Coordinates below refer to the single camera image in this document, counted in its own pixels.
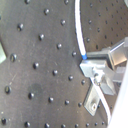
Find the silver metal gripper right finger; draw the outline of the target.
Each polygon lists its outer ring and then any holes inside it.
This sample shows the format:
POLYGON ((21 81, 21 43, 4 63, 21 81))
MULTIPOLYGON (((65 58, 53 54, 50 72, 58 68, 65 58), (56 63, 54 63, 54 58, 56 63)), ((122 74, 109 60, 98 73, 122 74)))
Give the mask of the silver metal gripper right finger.
POLYGON ((112 66, 115 71, 113 81, 121 83, 126 71, 126 62, 128 61, 128 37, 125 37, 111 47, 110 58, 112 59, 112 66))

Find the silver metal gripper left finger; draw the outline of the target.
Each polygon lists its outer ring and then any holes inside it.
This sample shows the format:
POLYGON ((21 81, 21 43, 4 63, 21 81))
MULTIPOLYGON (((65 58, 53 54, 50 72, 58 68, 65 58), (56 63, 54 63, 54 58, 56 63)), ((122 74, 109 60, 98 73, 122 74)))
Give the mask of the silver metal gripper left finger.
POLYGON ((91 86, 89 87, 83 105, 94 116, 100 102, 99 92, 94 85, 99 86, 104 94, 116 94, 112 81, 114 65, 110 56, 110 49, 105 48, 101 51, 88 52, 87 59, 80 63, 80 68, 84 76, 91 80, 91 86))

